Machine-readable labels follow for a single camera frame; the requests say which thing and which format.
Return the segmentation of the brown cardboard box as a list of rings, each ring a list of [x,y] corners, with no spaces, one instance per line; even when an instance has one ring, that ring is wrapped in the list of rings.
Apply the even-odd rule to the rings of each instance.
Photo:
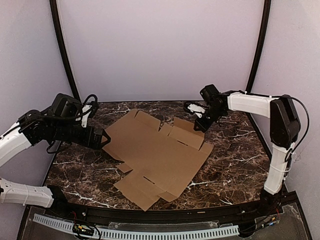
[[[193,123],[174,117],[173,125],[132,109],[106,128],[103,147],[125,177],[114,186],[147,211],[159,199],[172,202],[191,182],[213,150]]]

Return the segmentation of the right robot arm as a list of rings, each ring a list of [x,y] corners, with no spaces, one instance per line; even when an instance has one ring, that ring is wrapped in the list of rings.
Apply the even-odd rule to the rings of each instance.
[[[200,95],[205,106],[193,102],[184,104],[185,111],[197,116],[193,127],[195,131],[206,132],[229,111],[259,115],[270,120],[272,156],[257,208],[260,215],[269,215],[281,203],[292,155],[303,140],[299,137],[301,122],[294,104],[297,99],[287,94],[272,96],[242,90],[220,92],[213,84],[205,86]]]

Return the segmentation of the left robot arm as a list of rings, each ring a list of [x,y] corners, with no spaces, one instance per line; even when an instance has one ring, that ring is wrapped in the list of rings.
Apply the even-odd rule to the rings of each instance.
[[[56,141],[75,143],[99,150],[111,142],[104,129],[88,125],[88,119],[97,112],[98,98],[80,100],[67,94],[56,95],[51,106],[39,111],[30,110],[22,115],[10,129],[0,136],[0,164],[3,166],[24,150],[41,141],[52,147]],[[34,205],[50,208],[56,202],[64,202],[64,194],[57,186],[33,186],[0,179],[2,204]]]

